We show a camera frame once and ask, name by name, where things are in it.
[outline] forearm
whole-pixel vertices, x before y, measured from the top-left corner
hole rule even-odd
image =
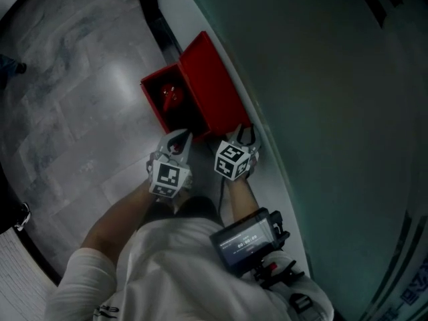
[[[120,252],[140,225],[155,200],[148,192],[148,181],[115,203],[91,228],[82,247],[101,251],[116,265]]]
[[[259,209],[246,179],[239,177],[236,181],[228,181],[227,186],[229,187],[235,221],[239,221]]]

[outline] white sleeve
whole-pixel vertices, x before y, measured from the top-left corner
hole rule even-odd
[[[263,266],[267,266],[271,263],[276,263],[277,268],[272,272],[272,275],[274,276],[283,272],[292,261],[293,259],[286,252],[275,251],[264,258]],[[296,264],[292,268],[292,271],[298,274],[302,270]],[[287,286],[284,283],[280,282],[273,285],[270,290],[279,295],[282,300],[287,304],[288,314],[292,320],[300,321],[308,319],[308,313],[297,314],[294,308],[290,305],[289,301],[293,294],[307,295],[312,300],[313,308],[311,310],[311,314],[318,315],[318,318],[314,318],[314,320],[333,320],[334,309],[332,303],[328,299],[326,293],[322,291],[322,289],[318,286],[318,284],[306,275],[296,280],[290,286]]]
[[[79,249],[71,256],[64,278],[47,302],[45,320],[91,320],[94,310],[115,293],[116,286],[112,261],[95,249]]]

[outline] display screen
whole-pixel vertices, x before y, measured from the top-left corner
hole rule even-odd
[[[270,225],[267,219],[263,219],[221,243],[220,250],[227,263],[233,265],[273,241]]]

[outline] gray tile floor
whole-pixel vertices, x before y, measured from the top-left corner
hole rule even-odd
[[[139,81],[165,60],[138,0],[27,0],[0,50],[28,64],[1,93],[0,161],[33,211],[28,234],[63,274],[93,223],[146,178],[164,132]],[[194,146],[196,190],[217,204],[211,160]],[[120,279],[125,267],[123,256]]]

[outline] red box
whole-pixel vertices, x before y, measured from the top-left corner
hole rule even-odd
[[[183,89],[184,99],[175,109],[163,111],[162,86]],[[221,136],[250,121],[235,86],[206,32],[201,32],[180,56],[178,63],[141,80],[154,113],[165,132],[188,128],[195,138]]]

